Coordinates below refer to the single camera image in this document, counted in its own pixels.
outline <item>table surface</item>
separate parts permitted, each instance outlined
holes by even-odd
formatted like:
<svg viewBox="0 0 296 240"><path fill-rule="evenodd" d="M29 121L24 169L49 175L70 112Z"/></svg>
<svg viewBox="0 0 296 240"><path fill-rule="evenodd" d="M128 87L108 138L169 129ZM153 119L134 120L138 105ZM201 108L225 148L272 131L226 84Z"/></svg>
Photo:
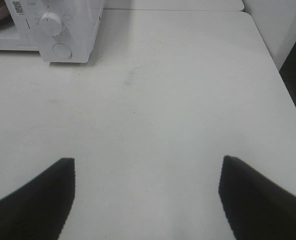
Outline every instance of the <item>table surface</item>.
<svg viewBox="0 0 296 240"><path fill-rule="evenodd" d="M243 11L242 0L106 0L107 9Z"/></svg>
<svg viewBox="0 0 296 240"><path fill-rule="evenodd" d="M0 52L0 198L74 157L61 240L233 240L224 155L296 195L296 108L246 13L105 10L88 64Z"/></svg>

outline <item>white countertop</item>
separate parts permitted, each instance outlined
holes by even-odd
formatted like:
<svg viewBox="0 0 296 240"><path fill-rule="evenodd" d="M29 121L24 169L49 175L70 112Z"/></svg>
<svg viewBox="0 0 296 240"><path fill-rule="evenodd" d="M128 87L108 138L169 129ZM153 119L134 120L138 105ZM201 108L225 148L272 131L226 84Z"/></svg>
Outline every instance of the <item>white countertop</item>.
<svg viewBox="0 0 296 240"><path fill-rule="evenodd" d="M107 9L243 11L242 0L105 0Z"/></svg>
<svg viewBox="0 0 296 240"><path fill-rule="evenodd" d="M88 64L0 52L0 198L74 157L61 240L233 240L224 155L296 195L296 108L246 13L105 10Z"/></svg>

